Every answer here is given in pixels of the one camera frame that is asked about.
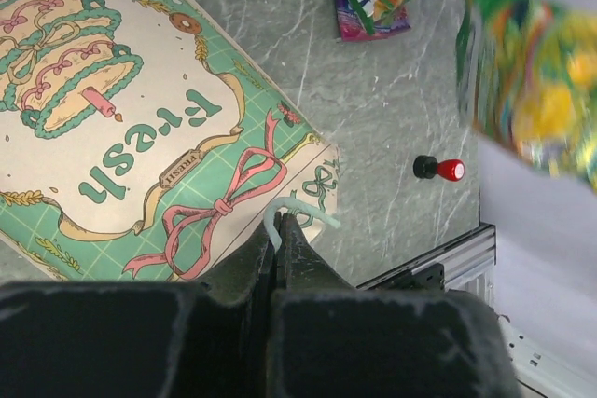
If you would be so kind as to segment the green printed paper bag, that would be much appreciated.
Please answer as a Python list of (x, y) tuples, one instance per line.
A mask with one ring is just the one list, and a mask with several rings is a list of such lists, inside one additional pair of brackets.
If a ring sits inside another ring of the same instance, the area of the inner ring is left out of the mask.
[(57, 281), (190, 281), (337, 148), (195, 0), (1, 0), (1, 239)]

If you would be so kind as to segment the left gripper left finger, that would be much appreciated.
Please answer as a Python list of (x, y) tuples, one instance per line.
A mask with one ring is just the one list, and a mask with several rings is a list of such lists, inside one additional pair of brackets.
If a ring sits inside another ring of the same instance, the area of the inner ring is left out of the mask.
[(1, 288), (5, 397), (256, 397), (273, 249), (258, 226), (190, 282)]

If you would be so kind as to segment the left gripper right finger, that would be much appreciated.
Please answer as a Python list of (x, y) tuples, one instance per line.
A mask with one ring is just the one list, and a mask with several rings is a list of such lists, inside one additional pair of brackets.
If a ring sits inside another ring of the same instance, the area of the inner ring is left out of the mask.
[(298, 275), (311, 250), (279, 225), (285, 288), (273, 294), (271, 397), (518, 397), (493, 310), (467, 292), (328, 288)]

